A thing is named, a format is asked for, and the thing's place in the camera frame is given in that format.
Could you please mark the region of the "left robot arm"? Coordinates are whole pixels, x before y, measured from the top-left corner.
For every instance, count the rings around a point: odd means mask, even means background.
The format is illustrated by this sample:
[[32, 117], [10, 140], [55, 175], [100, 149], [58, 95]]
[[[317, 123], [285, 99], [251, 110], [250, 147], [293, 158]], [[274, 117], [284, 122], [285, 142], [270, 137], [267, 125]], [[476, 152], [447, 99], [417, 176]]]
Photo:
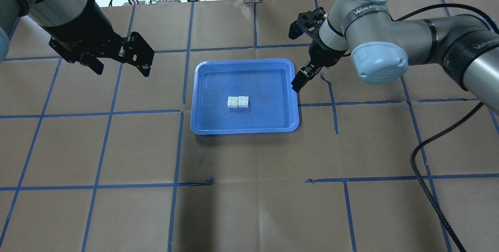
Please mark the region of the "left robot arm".
[[137, 32], [117, 34], [95, 0], [1, 0], [1, 60], [9, 52], [18, 18], [28, 16], [50, 35], [49, 46], [66, 62], [103, 73], [101, 58], [150, 75], [154, 50]]

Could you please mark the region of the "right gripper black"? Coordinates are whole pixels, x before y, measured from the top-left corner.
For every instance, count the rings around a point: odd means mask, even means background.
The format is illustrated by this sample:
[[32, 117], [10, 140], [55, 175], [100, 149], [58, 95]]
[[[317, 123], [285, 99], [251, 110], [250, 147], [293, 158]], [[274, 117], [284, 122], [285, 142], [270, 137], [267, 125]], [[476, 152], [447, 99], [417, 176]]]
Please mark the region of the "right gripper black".
[[292, 90], [299, 93], [322, 67], [334, 66], [350, 54], [344, 35], [334, 29], [322, 7], [298, 14], [297, 20], [289, 26], [288, 37], [296, 40], [306, 34], [311, 39], [308, 53], [310, 63], [303, 66], [292, 80]]

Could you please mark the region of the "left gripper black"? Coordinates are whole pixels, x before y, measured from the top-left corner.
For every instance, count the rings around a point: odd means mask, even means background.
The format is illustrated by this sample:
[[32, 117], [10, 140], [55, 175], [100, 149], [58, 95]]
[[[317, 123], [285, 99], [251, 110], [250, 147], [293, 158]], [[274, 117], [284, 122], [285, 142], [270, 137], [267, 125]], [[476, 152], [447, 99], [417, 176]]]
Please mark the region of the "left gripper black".
[[145, 77], [150, 76], [155, 51], [138, 32], [127, 37], [112, 34], [102, 38], [83, 39], [75, 42], [58, 41], [51, 37], [49, 46], [68, 63], [80, 63], [97, 75], [104, 70], [100, 58], [110, 58], [130, 64]]

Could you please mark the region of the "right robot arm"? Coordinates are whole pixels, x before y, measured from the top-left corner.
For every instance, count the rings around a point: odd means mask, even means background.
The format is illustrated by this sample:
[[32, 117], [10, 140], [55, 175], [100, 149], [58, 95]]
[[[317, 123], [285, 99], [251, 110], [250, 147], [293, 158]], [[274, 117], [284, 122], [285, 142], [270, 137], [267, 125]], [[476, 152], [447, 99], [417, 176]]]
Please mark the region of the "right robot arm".
[[365, 83], [394, 81], [409, 66], [436, 63], [483, 104], [498, 112], [498, 24], [479, 9], [461, 4], [424, 7], [392, 19], [389, 0], [336, 0], [298, 15], [289, 37], [306, 33], [310, 60], [292, 80], [301, 91], [323, 67], [334, 66], [350, 50]]

